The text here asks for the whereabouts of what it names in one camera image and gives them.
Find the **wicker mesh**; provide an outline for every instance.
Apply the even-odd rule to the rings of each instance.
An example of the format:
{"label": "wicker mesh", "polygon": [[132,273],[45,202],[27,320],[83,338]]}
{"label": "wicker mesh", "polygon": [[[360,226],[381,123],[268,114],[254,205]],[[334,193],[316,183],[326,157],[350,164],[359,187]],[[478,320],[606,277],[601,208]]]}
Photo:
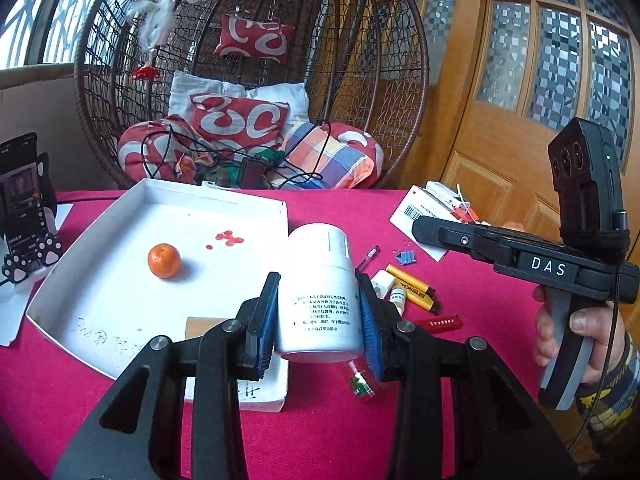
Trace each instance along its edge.
{"label": "wicker mesh", "polygon": [[[134,183],[119,167],[116,143],[129,126],[167,114],[175,70],[247,88],[305,82],[312,121],[352,124],[385,150],[382,186],[404,159],[424,111],[429,63],[414,0],[205,0],[175,5],[177,25],[158,48],[160,76],[134,81],[146,59],[138,23],[125,16],[135,0],[96,0],[76,51],[76,99],[95,155],[119,186]],[[288,61],[217,57],[225,13],[296,27]]]}

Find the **device handle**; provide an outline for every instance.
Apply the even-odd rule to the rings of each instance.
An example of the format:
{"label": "device handle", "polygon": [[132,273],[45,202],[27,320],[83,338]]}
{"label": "device handle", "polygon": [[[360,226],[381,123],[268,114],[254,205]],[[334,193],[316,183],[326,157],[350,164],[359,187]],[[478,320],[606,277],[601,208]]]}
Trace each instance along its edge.
{"label": "device handle", "polygon": [[574,403],[580,378],[591,357],[593,339],[572,332],[569,317],[576,310],[593,306],[589,300],[564,290],[545,287],[546,307],[554,322],[554,338],[560,345],[558,355],[549,361],[540,381],[540,404],[555,410],[568,410]]}

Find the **metal bolt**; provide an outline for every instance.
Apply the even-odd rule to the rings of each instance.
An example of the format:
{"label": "metal bolt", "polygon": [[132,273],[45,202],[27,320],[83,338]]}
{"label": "metal bolt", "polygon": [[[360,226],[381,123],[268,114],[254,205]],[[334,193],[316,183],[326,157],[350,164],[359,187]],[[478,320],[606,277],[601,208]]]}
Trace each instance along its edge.
{"label": "metal bolt", "polygon": [[168,344],[169,344],[169,340],[165,336],[157,335],[155,338],[151,340],[151,349],[162,350]]}
{"label": "metal bolt", "polygon": [[225,332],[237,332],[242,327],[242,323],[240,323],[237,319],[227,319],[222,324],[222,330]]}
{"label": "metal bolt", "polygon": [[400,332],[405,334],[410,334],[415,330],[415,324],[405,319],[403,319],[402,321],[398,321],[398,324],[396,325],[396,327]]}
{"label": "metal bolt", "polygon": [[485,350],[486,349],[486,341],[481,337],[472,337],[469,340],[469,346],[474,350]]}

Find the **white wall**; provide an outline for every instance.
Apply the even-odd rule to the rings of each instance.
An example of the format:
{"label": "white wall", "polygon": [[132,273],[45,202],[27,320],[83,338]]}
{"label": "white wall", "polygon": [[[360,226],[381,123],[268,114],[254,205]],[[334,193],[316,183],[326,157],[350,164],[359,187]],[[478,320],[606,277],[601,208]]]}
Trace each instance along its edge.
{"label": "white wall", "polygon": [[82,133],[72,76],[0,90],[0,142],[29,132],[49,153],[56,190],[116,189]]}

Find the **table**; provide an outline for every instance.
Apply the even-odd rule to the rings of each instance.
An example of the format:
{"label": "table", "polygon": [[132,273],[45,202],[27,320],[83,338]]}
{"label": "table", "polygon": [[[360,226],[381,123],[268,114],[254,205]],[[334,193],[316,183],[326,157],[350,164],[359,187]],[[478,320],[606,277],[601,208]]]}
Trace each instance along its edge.
{"label": "table", "polygon": [[[344,230],[351,253],[359,262],[374,245],[381,253],[366,271],[394,263],[392,250],[406,238],[388,221],[405,191],[313,190],[252,191],[284,200],[290,230],[310,222],[326,222]],[[60,201],[113,197],[113,191],[61,193]],[[78,202],[60,237],[65,248],[111,203]],[[534,285],[495,274],[491,266],[468,256],[448,253],[436,263],[419,248],[417,262],[406,268],[436,289],[441,314],[459,314],[465,326],[443,334],[463,342],[470,336],[487,339],[527,391],[535,396],[540,369],[532,358]],[[405,319],[431,314],[407,303]],[[48,342],[23,320],[18,339],[0,348],[0,417],[27,455],[48,476],[84,418],[112,381]],[[293,480],[385,477],[392,441],[397,385],[361,404],[348,389],[338,365],[290,364],[289,393],[280,413],[242,412],[242,434],[250,478]],[[444,475],[453,473],[453,433],[450,394],[445,389]],[[184,409],[182,474],[190,476],[192,407]]]}

